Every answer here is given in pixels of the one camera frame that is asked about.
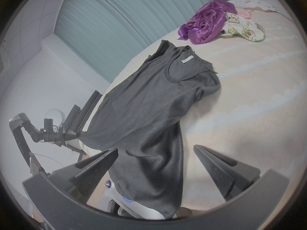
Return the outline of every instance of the dark gray t-shirt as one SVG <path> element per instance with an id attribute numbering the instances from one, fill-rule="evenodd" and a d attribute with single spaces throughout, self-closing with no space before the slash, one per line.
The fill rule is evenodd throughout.
<path id="1" fill-rule="evenodd" d="M 113 88 L 100 104 L 87 132 L 88 147 L 117 147 L 109 169 L 125 198 L 172 218 L 180 208 L 183 145 L 179 120 L 220 82 L 212 64 L 190 46 L 162 40 L 140 68 Z"/>

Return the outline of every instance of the air conditioner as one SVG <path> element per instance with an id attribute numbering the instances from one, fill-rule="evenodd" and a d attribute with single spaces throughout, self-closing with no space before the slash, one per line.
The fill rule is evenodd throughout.
<path id="1" fill-rule="evenodd" d="M 6 45 L 2 45 L 0 47 L 0 80 L 3 78 L 10 65 L 11 63 L 7 54 Z"/>

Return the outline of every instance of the tiled wall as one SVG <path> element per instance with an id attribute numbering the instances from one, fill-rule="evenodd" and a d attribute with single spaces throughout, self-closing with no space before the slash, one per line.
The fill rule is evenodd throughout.
<path id="1" fill-rule="evenodd" d="M 0 80 L 0 101 L 20 69 L 41 50 L 41 40 L 52 34 L 63 0 L 29 0 L 5 35 L 11 66 Z"/>

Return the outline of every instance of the mattress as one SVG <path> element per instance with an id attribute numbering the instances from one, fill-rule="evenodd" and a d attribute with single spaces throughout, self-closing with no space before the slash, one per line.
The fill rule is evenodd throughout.
<path id="1" fill-rule="evenodd" d="M 274 169 L 290 178 L 290 186 L 305 168 L 305 43 L 296 26 L 281 14 L 255 10 L 251 20 L 265 29 L 263 42 L 232 36 L 194 45 L 178 40 L 177 29 L 161 38 L 177 47 L 190 45 L 198 56 L 213 63 L 221 81 L 216 94 L 198 101 L 180 120 L 184 146 L 182 207 L 209 210 L 225 202 L 194 154 L 195 144 L 255 166 L 261 175 Z M 157 50 L 161 39 L 135 56 L 106 93 L 135 72 Z M 90 156 L 100 152 L 82 142 L 80 146 Z"/>

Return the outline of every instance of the yellow star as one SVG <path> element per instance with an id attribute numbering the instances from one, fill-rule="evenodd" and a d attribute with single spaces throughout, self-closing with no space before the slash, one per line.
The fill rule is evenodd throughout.
<path id="1" fill-rule="evenodd" d="M 234 31 L 235 31 L 235 29 L 233 27 L 228 29 L 228 33 L 230 33 L 230 34 L 233 34 Z"/>

